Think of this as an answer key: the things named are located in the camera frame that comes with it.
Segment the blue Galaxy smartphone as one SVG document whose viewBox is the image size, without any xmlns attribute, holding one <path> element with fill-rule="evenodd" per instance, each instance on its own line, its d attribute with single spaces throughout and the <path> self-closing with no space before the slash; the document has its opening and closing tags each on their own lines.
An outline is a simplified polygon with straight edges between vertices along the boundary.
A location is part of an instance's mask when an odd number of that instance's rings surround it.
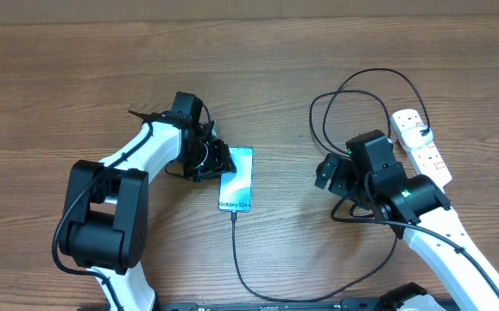
<svg viewBox="0 0 499 311">
<path fill-rule="evenodd" d="M 223 212 L 248 213 L 251 210 L 254 150 L 229 147 L 236 172 L 220 178 L 218 209 Z"/>
</svg>

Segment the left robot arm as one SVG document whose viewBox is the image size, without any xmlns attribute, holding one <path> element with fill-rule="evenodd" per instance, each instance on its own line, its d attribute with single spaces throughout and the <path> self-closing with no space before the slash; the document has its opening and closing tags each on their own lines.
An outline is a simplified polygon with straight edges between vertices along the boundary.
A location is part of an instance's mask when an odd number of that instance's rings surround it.
<svg viewBox="0 0 499 311">
<path fill-rule="evenodd" d="M 98 280 L 108 310 L 157 310 L 157 292 L 142 267 L 148 242 L 149 185 L 178 162 L 183 180 L 201 182 L 233 173 L 229 147 L 218 139 L 210 112 L 196 95 L 177 92 L 171 109 L 139 113 L 140 132 L 113 155 L 79 160 L 70 171 L 51 253 L 70 275 Z"/>
</svg>

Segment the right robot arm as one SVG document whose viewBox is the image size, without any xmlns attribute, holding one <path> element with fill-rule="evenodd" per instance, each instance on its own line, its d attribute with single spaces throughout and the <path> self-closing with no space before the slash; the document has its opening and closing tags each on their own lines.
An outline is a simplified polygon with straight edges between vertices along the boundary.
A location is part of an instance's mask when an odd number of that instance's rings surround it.
<svg viewBox="0 0 499 311">
<path fill-rule="evenodd" d="M 462 310 L 499 310 L 499 274 L 467 234 L 445 192 L 408 177 L 380 130 L 347 141 L 316 168 L 315 185 L 371 211 L 346 224 L 387 225 L 429 266 Z"/>
</svg>

